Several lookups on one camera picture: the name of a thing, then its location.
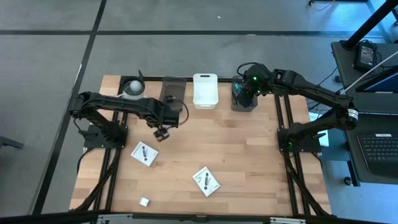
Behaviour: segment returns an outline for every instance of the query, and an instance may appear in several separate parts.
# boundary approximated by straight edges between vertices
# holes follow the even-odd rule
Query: white container
[[[216,74],[193,75],[193,105],[198,110],[212,110],[218,103]]]

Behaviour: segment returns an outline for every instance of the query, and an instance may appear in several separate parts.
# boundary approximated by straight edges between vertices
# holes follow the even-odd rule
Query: white card
[[[220,187],[220,184],[207,167],[204,167],[192,177],[206,197],[211,195],[211,193]]]
[[[157,151],[143,142],[139,142],[131,153],[131,156],[141,161],[143,164],[150,166],[157,156]]]

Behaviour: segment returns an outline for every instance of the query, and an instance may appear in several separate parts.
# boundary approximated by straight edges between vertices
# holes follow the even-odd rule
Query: power adapter
[[[367,72],[376,65],[375,50],[366,42],[360,42],[355,51],[354,69]]]

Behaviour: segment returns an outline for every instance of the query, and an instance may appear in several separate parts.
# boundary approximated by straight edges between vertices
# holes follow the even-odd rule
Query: black desk
[[[357,78],[359,78],[363,73],[353,69],[353,59],[355,51],[347,51],[342,48],[339,42],[334,42],[331,44],[333,55],[335,56],[336,64],[343,81],[344,87],[349,86]],[[398,50],[397,44],[377,44],[378,52],[383,58],[387,58],[394,52]],[[386,66],[398,64],[397,60],[393,58],[386,62]],[[374,107],[374,112],[379,112],[385,109],[394,108],[398,112],[398,94],[393,94],[384,99],[380,97],[375,97],[374,93],[369,93],[369,95],[357,96],[354,87],[347,91],[349,96],[354,97],[354,103],[359,112],[366,108],[368,112],[371,111],[369,105],[377,105]],[[353,161],[354,169],[356,171],[357,178],[362,182],[371,183],[381,183],[381,184],[398,184],[398,179],[391,177],[383,177],[379,175],[374,175],[368,171],[366,167],[365,160],[363,158],[361,149],[359,148],[356,136],[365,133],[396,133],[398,132],[398,116],[393,115],[375,115],[375,114],[360,114],[357,128],[352,131],[345,131],[349,154],[351,160]]]

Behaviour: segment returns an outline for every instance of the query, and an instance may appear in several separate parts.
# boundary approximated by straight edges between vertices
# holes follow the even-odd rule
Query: wooden table
[[[100,93],[115,96],[120,76],[105,75]],[[122,150],[111,210],[207,215],[291,215],[284,160],[279,153],[274,95],[258,97],[258,107],[250,112],[230,108],[231,85],[219,83],[219,102],[214,110],[193,107],[193,83],[187,83],[184,102],[189,120],[170,137],[157,142],[154,129],[144,120],[129,114],[129,137]],[[159,98],[162,82],[146,82],[146,97]],[[294,121],[308,122],[305,98],[291,96]],[[101,112],[111,119],[112,111]],[[147,167],[130,156],[142,141],[159,151]],[[81,162],[70,208],[79,206],[97,184],[104,149],[94,149]],[[328,196],[319,161],[301,153],[306,185],[321,206],[330,212]],[[192,175],[207,166],[221,187],[206,198]],[[105,187],[101,207],[104,208]],[[302,210],[296,186],[299,211]],[[139,204],[150,200],[148,207]]]

